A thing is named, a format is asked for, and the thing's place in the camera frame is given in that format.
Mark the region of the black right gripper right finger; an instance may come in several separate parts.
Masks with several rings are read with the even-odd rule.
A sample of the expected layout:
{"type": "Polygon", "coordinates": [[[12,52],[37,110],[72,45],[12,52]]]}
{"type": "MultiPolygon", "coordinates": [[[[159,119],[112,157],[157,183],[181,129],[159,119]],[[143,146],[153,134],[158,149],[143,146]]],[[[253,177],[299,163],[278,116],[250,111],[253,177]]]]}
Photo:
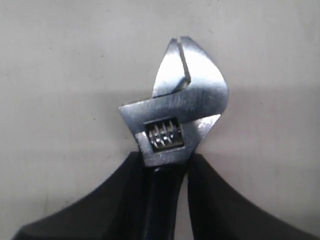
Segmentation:
{"type": "Polygon", "coordinates": [[[249,201],[201,155],[189,160],[188,207],[195,240],[316,240],[249,201]]]}

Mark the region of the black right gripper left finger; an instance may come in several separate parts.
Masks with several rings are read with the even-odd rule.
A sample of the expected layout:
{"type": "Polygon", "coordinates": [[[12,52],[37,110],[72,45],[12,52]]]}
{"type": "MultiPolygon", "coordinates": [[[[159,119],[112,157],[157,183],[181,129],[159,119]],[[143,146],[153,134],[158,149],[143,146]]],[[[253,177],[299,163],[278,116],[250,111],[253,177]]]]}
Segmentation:
{"type": "Polygon", "coordinates": [[[58,212],[22,226],[15,240],[135,240],[142,216],[143,160],[130,152],[95,190],[58,212]]]}

